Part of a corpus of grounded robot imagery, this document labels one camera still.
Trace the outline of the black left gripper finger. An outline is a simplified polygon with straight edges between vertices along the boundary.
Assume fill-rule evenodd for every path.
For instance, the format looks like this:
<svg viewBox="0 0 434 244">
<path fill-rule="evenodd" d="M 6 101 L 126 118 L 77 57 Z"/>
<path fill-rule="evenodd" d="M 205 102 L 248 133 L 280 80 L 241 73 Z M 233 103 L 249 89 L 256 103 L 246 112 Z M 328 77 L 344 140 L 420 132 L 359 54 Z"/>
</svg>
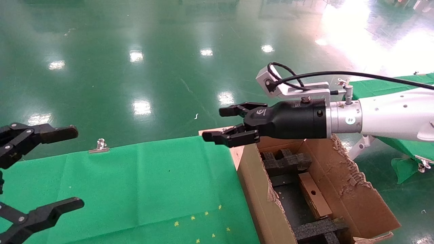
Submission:
<svg viewBox="0 0 434 244">
<path fill-rule="evenodd" d="M 31 235 L 54 227 L 63 214 L 81 209 L 84 205 L 85 202 L 81 198 L 67 198 L 23 213 L 1 202 L 1 218 L 12 223 L 1 233 L 1 243 L 22 244 Z"/>
<path fill-rule="evenodd" d="M 50 124 L 12 123 L 0 128 L 0 167 L 8 169 L 40 144 L 50 144 L 78 137 L 74 125 L 54 128 Z"/>
</svg>

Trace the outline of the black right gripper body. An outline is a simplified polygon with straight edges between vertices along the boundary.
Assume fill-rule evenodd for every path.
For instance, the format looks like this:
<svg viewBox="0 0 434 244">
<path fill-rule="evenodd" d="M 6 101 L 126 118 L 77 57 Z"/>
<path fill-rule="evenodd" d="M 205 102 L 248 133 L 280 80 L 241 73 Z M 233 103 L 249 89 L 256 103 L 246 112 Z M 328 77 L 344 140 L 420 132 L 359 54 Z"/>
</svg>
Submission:
<svg viewBox="0 0 434 244">
<path fill-rule="evenodd" d="M 313 99 L 309 104 L 280 101 L 270 107 L 258 107 L 244 117 L 244 125 L 256 129 L 259 136 L 275 139 L 327 138 L 326 103 Z"/>
</svg>

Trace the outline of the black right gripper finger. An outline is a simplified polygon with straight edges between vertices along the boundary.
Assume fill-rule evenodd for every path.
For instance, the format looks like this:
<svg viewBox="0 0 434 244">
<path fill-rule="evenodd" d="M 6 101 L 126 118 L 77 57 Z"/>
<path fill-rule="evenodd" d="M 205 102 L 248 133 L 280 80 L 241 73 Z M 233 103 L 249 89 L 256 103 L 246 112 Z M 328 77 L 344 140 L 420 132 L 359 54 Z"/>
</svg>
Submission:
<svg viewBox="0 0 434 244">
<path fill-rule="evenodd" d="M 237 124 L 236 126 L 202 132 L 205 142 L 213 142 L 216 145 L 224 145 L 228 148 L 251 145 L 260 142 L 259 130 L 256 127 Z"/>
<path fill-rule="evenodd" d="M 244 118 L 250 111 L 265 107 L 268 107 L 267 103 L 245 102 L 219 108 L 219 115 L 221 117 L 240 116 Z"/>
</svg>

